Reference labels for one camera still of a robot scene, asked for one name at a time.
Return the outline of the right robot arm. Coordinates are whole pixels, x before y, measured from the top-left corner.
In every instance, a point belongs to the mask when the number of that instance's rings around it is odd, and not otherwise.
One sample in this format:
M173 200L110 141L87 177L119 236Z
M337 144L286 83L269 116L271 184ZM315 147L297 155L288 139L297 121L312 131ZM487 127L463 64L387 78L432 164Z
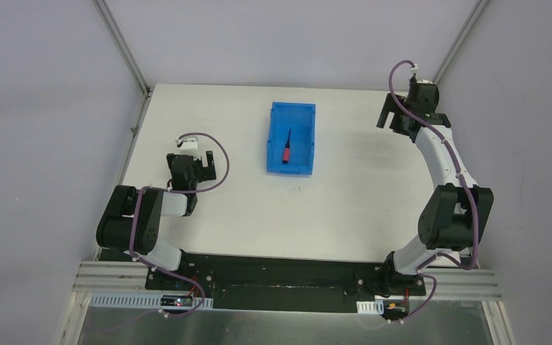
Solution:
M409 137L420 150L434 191L418 219L418 233L403 248L388 254L377 270L373 290L383 297L405 292L423 294L420 271L453 252L475 250L484 233L494 194L479 186L455 148L451 122L436 112L438 86L410 79L406 96L389 93L377 127Z

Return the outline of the red handled screwdriver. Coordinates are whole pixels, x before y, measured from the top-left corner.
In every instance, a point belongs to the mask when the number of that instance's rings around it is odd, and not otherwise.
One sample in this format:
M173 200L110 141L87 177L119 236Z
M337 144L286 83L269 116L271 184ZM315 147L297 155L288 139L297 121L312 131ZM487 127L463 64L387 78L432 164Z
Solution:
M287 140L285 142L285 148L282 152L282 164L287 165L290 161L290 138L292 129L289 128L287 133Z

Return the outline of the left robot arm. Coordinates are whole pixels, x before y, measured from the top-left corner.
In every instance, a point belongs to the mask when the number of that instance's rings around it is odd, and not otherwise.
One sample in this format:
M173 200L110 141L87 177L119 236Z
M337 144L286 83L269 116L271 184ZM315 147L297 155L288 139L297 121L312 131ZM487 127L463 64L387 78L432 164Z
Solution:
M216 179L212 151L203 158L170 153L166 156L171 172L170 185L183 193L170 193L162 188L144 190L117 185L96 230L97 244L144 259L169 271L176 271L183 250L160 235L164 217L190 216L198 202L199 183Z

